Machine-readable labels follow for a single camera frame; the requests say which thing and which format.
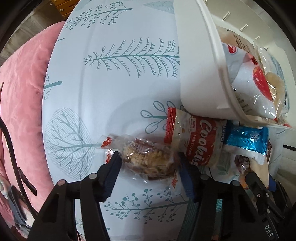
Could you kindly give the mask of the clear brown cake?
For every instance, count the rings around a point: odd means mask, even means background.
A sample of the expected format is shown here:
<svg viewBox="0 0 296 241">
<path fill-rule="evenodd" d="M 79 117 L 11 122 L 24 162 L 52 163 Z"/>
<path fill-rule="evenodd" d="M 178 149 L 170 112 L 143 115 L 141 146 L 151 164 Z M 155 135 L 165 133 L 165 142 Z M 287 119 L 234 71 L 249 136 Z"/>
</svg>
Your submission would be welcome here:
<svg viewBox="0 0 296 241">
<path fill-rule="evenodd" d="M 98 144 L 100 149 L 107 150 L 107 162 L 111 160 L 112 154 L 118 152 L 124 168 L 143 180 L 166 180 L 174 189 L 179 184 L 180 158 L 168 145 L 130 135 L 102 136 Z"/>
</svg>

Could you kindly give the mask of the dark red snack packet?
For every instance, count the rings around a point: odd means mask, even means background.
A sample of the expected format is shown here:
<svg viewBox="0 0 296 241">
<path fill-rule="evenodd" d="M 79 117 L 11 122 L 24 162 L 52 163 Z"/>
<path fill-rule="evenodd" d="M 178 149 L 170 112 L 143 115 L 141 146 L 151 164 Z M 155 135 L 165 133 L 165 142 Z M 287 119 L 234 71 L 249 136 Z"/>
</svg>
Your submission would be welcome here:
<svg viewBox="0 0 296 241">
<path fill-rule="evenodd" d="M 255 157 L 247 157 L 243 155 L 236 155 L 235 164 L 241 175 L 246 175 L 250 171 L 254 171 L 258 176 L 266 175 L 266 169 L 269 165 L 269 160 L 271 157 L 273 147 L 270 141 L 267 141 L 267 150 L 264 155 L 264 163 L 260 165 Z"/>
</svg>

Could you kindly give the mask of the red Coolies cookie packet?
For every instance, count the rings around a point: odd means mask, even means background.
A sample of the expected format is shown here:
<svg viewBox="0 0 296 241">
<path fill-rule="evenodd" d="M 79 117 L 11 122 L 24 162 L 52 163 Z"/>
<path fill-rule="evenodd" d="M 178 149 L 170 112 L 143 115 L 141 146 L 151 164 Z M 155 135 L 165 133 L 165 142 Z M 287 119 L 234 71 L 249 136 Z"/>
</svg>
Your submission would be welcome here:
<svg viewBox="0 0 296 241">
<path fill-rule="evenodd" d="M 164 142 L 195 166 L 216 166 L 222 153 L 227 120 L 191 115 L 168 108 Z"/>
</svg>

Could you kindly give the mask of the blue and white snack packet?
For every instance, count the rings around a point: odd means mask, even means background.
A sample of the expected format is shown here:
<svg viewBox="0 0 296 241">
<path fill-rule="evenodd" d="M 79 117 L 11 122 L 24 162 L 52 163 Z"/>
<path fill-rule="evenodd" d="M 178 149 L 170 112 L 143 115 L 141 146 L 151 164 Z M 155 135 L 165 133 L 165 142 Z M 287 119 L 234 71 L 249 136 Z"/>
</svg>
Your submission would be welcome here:
<svg viewBox="0 0 296 241">
<path fill-rule="evenodd" d="M 268 146 L 269 128 L 251 128 L 248 126 L 235 126 L 228 123 L 224 151 L 254 159 L 257 164 L 263 165 Z"/>
</svg>

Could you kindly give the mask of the white plastic organizer bin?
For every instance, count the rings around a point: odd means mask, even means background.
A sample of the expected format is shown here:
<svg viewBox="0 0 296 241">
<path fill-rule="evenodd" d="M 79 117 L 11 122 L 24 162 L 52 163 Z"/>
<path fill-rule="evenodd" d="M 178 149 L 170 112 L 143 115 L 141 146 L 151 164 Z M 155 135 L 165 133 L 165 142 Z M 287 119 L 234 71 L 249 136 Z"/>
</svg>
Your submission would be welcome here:
<svg viewBox="0 0 296 241">
<path fill-rule="evenodd" d="M 174 1 L 180 50 L 181 101 L 193 115 L 236 120 L 251 126 L 267 121 L 246 115 L 228 80 L 217 27 L 224 27 L 262 46 L 279 62 L 287 85 L 288 128 L 295 128 L 295 79 L 283 49 L 270 27 L 242 1 Z"/>
</svg>

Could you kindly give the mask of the white red snack bag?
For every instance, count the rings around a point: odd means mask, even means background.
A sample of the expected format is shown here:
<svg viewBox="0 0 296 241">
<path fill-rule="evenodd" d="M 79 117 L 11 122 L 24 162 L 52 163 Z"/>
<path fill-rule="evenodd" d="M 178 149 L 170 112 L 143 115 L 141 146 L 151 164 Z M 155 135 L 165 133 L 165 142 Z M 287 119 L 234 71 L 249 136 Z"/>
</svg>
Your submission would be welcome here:
<svg viewBox="0 0 296 241">
<path fill-rule="evenodd" d="M 217 28 L 235 96 L 247 115 L 277 121 L 290 103 L 279 62 L 266 49 L 226 28 Z"/>
</svg>

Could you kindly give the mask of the leaf patterned tablecloth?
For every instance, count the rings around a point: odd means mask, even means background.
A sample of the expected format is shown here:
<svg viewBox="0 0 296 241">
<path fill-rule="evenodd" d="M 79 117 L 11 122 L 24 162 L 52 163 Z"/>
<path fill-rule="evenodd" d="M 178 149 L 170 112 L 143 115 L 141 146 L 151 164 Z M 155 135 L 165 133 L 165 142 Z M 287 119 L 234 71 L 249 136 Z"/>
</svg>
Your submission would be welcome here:
<svg viewBox="0 0 296 241">
<path fill-rule="evenodd" d="M 170 146 L 164 142 L 168 108 L 191 114 L 181 101 L 173 2 L 79 1 L 67 18 L 50 57 L 42 106 L 45 154 L 55 184 L 81 184 L 107 163 L 107 150 L 98 144 L 102 136 L 130 135 Z M 286 115 L 277 121 L 262 118 L 265 126 L 227 120 L 235 126 L 269 128 L 273 150 L 266 175 L 259 176 L 266 186 L 289 129 Z M 242 226 L 249 214 L 245 202 L 236 203 L 235 214 L 226 214 L 226 188 L 234 182 L 246 188 L 249 173 L 240 174 L 235 157 L 222 147 L 216 166 L 197 167 L 219 183 L 222 194 L 213 238 L 249 240 Z M 99 204 L 111 240 L 188 239 L 193 217 L 186 217 L 190 200 L 179 168 L 174 189 L 166 180 L 143 180 L 122 161 L 111 196 Z M 80 193 L 74 216 L 85 238 Z M 227 217 L 229 225 L 223 221 Z"/>
</svg>

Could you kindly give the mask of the pink blanket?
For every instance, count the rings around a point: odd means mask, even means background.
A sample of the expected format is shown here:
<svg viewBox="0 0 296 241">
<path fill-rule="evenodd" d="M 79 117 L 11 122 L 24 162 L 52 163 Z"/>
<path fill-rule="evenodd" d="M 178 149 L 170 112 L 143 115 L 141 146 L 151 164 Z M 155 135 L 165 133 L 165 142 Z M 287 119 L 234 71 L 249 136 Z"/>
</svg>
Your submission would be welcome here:
<svg viewBox="0 0 296 241">
<path fill-rule="evenodd" d="M 64 22 L 53 24 L 23 44 L 1 66 L 1 119 L 8 128 L 16 163 L 36 188 L 25 188 L 39 211 L 53 188 L 42 135 L 46 71 Z"/>
</svg>

